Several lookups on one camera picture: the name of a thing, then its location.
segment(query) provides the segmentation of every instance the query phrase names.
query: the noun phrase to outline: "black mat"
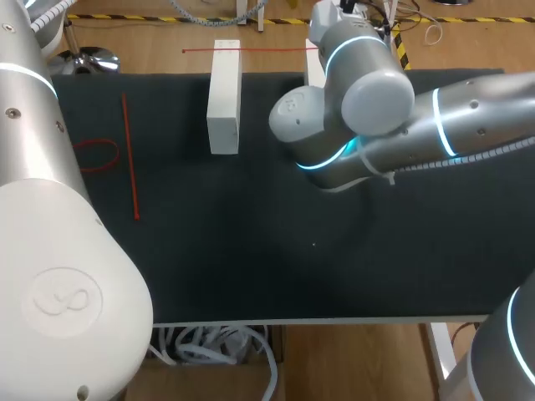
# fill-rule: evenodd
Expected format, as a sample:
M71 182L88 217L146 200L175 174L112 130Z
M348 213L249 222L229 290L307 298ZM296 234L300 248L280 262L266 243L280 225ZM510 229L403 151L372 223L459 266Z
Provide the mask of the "black mat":
M417 92L488 74L412 72ZM535 149L317 190L268 128L300 74L247 74L240 155L210 154L206 75L57 77L73 143L110 138L85 183L139 267L156 322L492 312L535 266ZM135 222L120 94L130 108ZM81 165L106 157L79 154Z

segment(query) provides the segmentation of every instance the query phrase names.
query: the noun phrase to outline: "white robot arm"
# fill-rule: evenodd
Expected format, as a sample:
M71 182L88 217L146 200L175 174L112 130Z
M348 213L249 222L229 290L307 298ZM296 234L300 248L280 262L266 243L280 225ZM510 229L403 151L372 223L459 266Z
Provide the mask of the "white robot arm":
M28 20L0 1L0 399L109 401L145 356L150 294L85 190L41 52L57 34L39 45Z
M535 144L535 73L471 79L414 99L364 18L345 16L322 0L314 7L310 38L319 47L325 88L292 90L273 107L269 122L323 190L345 190L397 170L477 162ZM477 330L451 374L467 378L476 400L535 399L534 303L535 273Z
M59 0L18 0L28 13L30 22L44 15ZM63 33L64 14L50 21L43 29L35 35L41 53L44 58L50 56L59 46Z
M415 98L365 18L323 0L310 25L325 88L283 96L270 125L319 188L344 190L373 175L482 160L533 142L535 73L472 79Z

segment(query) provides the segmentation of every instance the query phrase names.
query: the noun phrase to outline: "chair base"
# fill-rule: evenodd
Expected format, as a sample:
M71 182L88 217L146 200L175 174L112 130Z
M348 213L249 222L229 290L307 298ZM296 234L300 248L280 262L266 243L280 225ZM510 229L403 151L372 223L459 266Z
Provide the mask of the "chair base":
M120 60L105 48L81 48L78 54L66 50L50 59L51 75L118 74Z

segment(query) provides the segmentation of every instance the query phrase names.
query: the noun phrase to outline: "red string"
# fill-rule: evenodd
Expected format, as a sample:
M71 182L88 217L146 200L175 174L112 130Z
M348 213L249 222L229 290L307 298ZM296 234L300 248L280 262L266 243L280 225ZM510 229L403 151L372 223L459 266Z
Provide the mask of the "red string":
M182 52L216 52L218 50L239 50L240 52L302 52L318 48L183 48Z
M115 157L112 159L112 161L106 163L105 165L101 165L99 167L89 167L80 169L83 173L98 173L100 171L105 171L107 169L110 169L113 167L118 161L119 161L119 146L113 141L113 140L107 140L107 139L97 139L97 140L85 140L83 142L80 142L79 144L73 145L73 148L83 148L85 146L91 146L91 145L98 145L98 144L107 144L112 145L115 147Z
M135 185L134 161L132 158L132 144L130 143L130 124L128 122L128 109L126 107L126 94L122 94L123 117L125 118L126 149L128 150L128 164L130 167L130 183L132 184L132 201L134 202L134 220L140 219L140 208L137 203L137 187Z

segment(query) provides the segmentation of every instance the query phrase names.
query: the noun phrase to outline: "white cylinder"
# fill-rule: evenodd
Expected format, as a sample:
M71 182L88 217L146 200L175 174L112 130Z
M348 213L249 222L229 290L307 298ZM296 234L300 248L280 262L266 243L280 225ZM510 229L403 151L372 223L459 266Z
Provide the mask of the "white cylinder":
M404 123L415 103L405 74L376 70L357 79L342 100L342 117L362 135L383 135Z
M66 185L0 187L0 221L0 399L113 398L150 341L143 277Z

